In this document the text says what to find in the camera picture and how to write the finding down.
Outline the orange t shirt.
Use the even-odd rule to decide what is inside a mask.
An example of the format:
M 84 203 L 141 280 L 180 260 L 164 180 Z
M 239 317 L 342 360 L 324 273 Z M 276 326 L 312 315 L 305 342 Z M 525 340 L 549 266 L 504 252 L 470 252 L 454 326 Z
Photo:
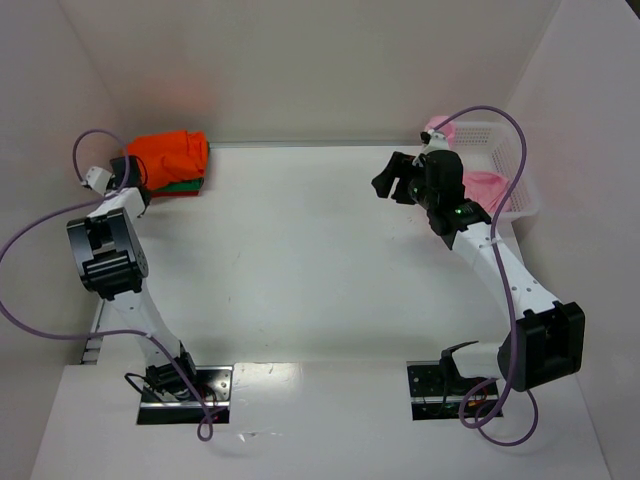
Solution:
M 170 184 L 203 179 L 209 142 L 201 131 L 180 130 L 137 137 L 127 145 L 127 152 L 139 159 L 147 188 L 159 190 Z

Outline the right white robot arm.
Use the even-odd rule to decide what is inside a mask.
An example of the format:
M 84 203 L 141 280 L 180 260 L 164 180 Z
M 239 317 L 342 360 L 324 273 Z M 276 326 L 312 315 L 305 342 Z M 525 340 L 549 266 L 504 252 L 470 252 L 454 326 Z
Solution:
M 468 341 L 442 351 L 446 378 L 503 379 L 523 392 L 581 369 L 584 311 L 546 290 L 504 244 L 489 214 L 466 197 L 456 153 L 395 152 L 372 186 L 380 198 L 421 206 L 432 231 L 467 262 L 506 315 L 504 341 Z

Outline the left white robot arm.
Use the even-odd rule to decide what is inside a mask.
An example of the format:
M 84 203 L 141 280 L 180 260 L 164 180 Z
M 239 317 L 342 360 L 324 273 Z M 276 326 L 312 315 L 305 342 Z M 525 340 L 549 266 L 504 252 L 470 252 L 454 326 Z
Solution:
M 155 395 L 194 398 L 187 382 L 197 372 L 183 343 L 169 330 L 148 290 L 149 264 L 134 221 L 149 206 L 147 172 L 136 156 L 110 161 L 111 171 L 92 167 L 85 185 L 104 196 L 88 215 L 67 223 L 71 252 L 84 288 L 118 313 L 145 362 L 144 381 Z

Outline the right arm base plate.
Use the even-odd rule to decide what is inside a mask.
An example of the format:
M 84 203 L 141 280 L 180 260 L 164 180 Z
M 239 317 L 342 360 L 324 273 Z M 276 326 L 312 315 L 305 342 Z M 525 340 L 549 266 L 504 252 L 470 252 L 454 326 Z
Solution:
M 436 361 L 408 362 L 406 365 L 412 419 L 458 420 L 463 397 L 484 378 L 446 380 Z M 500 397 L 495 383 L 478 390 L 466 403 L 464 417 L 473 419 L 488 414 Z

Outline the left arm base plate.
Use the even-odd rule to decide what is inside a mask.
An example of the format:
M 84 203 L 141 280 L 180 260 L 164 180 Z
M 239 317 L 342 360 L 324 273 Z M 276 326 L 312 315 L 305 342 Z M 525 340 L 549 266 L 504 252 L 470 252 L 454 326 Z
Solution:
M 228 366 L 198 366 L 196 390 L 208 410 L 214 424 L 228 424 L 234 368 Z M 204 419 L 200 403 L 194 398 L 177 399 L 169 393 L 160 393 L 138 374 L 127 373 L 130 386 L 140 396 L 136 424 L 198 425 Z

